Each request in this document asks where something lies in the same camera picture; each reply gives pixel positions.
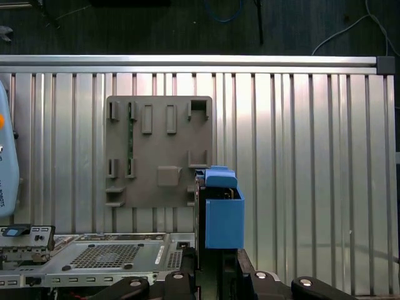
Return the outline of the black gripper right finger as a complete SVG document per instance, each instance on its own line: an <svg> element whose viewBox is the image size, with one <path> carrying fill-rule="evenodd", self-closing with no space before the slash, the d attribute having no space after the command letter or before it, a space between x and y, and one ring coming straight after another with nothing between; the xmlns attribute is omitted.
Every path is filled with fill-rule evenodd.
<svg viewBox="0 0 400 300"><path fill-rule="evenodd" d="M327 283L301 276L286 285L274 273L253 268L243 249L221 251L221 299L354 299Z"/></svg>

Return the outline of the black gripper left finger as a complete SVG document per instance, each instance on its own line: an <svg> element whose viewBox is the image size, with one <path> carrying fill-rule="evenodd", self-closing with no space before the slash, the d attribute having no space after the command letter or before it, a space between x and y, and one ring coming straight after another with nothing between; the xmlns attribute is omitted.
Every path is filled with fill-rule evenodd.
<svg viewBox="0 0 400 300"><path fill-rule="evenodd" d="M150 284L142 277L127 277L107 288L108 299L195 299L195 249L182 251L180 268L163 281Z"/></svg>

